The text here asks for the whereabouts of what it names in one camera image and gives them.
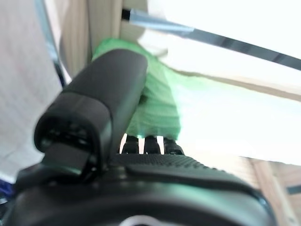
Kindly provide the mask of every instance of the black strip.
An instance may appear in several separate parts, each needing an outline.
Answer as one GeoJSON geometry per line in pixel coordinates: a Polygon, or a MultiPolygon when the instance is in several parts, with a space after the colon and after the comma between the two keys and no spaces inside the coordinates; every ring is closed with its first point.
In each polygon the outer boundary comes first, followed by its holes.
{"type": "Polygon", "coordinates": [[[130,10],[122,9],[121,19],[130,20],[130,16],[131,16],[131,11],[130,10]]]}
{"type": "Polygon", "coordinates": [[[62,87],[64,88],[65,85],[66,85],[66,81],[65,81],[65,78],[63,76],[63,71],[62,71],[59,63],[56,63],[55,61],[53,61],[53,64],[55,66],[55,71],[58,75],[58,79],[60,80],[60,83],[61,83],[62,87]]]}
{"type": "Polygon", "coordinates": [[[189,28],[189,27],[181,24],[172,23],[164,19],[155,18],[139,10],[123,9],[122,19],[127,20],[130,23],[138,26],[154,29],[161,32],[171,33],[183,38],[226,48],[229,50],[244,53],[253,57],[268,60],[301,71],[301,60],[298,58],[288,56],[282,53],[278,53],[276,51],[267,48],[252,45],[243,41],[227,38],[218,34],[198,30],[195,28],[191,28],[191,32],[187,32],[187,29],[181,31],[181,28],[189,28]],[[176,29],[171,29],[171,26],[164,29],[165,25],[167,27],[168,25],[171,24],[176,29]]]}
{"type": "Polygon", "coordinates": [[[300,194],[301,193],[301,185],[287,187],[286,189],[289,194],[300,194]]]}

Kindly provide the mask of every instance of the green fabric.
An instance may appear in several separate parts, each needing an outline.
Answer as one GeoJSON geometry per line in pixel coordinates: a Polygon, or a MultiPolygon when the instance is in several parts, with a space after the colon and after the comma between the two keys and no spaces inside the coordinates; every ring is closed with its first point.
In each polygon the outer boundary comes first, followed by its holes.
{"type": "Polygon", "coordinates": [[[184,78],[160,63],[143,48],[119,39],[104,40],[96,49],[93,59],[116,48],[140,53],[148,61],[143,101],[132,117],[127,134],[137,137],[157,135],[177,139],[181,126],[170,83],[172,80],[177,82],[184,78]]]}
{"type": "Polygon", "coordinates": [[[144,101],[137,107],[127,129],[130,135],[173,139],[180,136],[187,142],[196,142],[196,145],[202,139],[207,149],[223,149],[216,144],[233,148],[239,140],[245,147],[250,143],[259,144],[263,137],[268,142],[285,136],[281,131],[289,129],[292,123],[283,121],[283,115],[299,119],[296,113],[300,113],[300,103],[296,101],[203,77],[185,76],[161,63],[142,47],[127,41],[104,40],[93,59],[116,48],[140,53],[148,61],[144,101]]]}

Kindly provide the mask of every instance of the blue object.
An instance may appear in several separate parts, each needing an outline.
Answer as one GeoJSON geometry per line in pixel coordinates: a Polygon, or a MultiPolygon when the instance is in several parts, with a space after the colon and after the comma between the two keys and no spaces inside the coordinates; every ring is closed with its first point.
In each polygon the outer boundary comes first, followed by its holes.
{"type": "Polygon", "coordinates": [[[0,193],[3,193],[7,198],[11,197],[13,195],[13,185],[0,180],[0,193]]]}

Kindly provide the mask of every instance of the green cloth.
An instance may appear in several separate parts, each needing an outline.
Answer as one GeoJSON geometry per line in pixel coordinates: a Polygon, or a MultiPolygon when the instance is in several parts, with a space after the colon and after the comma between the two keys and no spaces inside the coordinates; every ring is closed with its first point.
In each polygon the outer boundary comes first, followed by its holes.
{"type": "Polygon", "coordinates": [[[199,76],[186,76],[167,67],[142,47],[124,40],[104,40],[93,59],[117,48],[140,53],[148,61],[144,101],[133,115],[127,129],[129,135],[173,139],[180,136],[180,140],[196,145],[202,139],[206,149],[223,149],[224,146],[217,144],[233,148],[239,140],[245,147],[259,144],[263,137],[268,142],[285,136],[281,131],[288,130],[292,124],[283,121],[283,115],[299,119],[295,114],[300,113],[300,103],[296,101],[199,76]]]}
{"type": "Polygon", "coordinates": [[[119,39],[104,40],[96,49],[93,59],[117,48],[140,53],[148,61],[143,101],[132,117],[127,134],[137,137],[157,135],[177,139],[181,126],[170,83],[172,80],[181,80],[184,77],[166,67],[138,45],[119,39]]]}

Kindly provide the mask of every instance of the wooden wall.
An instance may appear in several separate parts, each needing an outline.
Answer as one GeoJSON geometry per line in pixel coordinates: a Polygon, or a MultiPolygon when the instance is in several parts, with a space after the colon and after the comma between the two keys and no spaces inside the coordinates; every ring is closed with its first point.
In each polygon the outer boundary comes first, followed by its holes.
{"type": "Polygon", "coordinates": [[[119,38],[122,0],[87,0],[91,51],[103,39],[119,38]]]}
{"type": "MultiPolygon", "coordinates": [[[[286,189],[301,186],[301,166],[277,163],[277,171],[286,189]]],[[[288,198],[301,222],[301,193],[293,192],[288,198]]]]}
{"type": "Polygon", "coordinates": [[[262,193],[270,202],[279,226],[300,226],[296,207],[291,202],[274,162],[252,160],[262,193]]]}
{"type": "Polygon", "coordinates": [[[61,62],[73,78],[91,59],[87,0],[45,0],[61,62]]]}

